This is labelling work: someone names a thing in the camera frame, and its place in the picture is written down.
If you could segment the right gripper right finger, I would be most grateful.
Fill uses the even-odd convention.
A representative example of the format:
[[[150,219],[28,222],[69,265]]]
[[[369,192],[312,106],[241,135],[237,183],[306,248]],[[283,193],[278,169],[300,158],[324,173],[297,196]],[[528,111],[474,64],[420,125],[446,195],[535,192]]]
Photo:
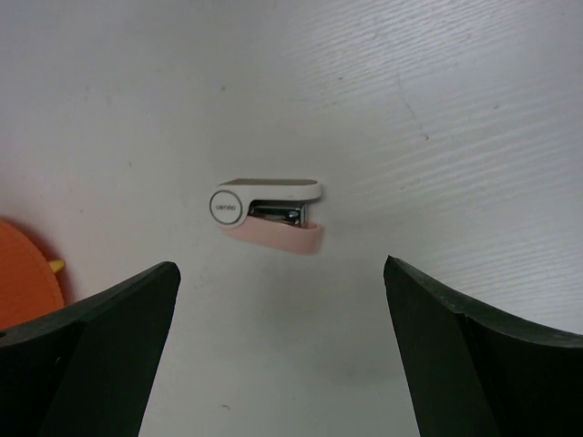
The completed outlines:
[[[582,337],[519,318],[390,257],[384,284],[423,436],[579,436]]]

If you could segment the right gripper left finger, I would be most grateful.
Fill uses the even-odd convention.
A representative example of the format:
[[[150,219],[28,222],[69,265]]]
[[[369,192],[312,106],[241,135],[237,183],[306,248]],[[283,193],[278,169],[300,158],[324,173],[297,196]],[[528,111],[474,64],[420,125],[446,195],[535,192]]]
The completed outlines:
[[[179,284],[179,267],[165,261],[3,329],[2,435],[137,436]]]

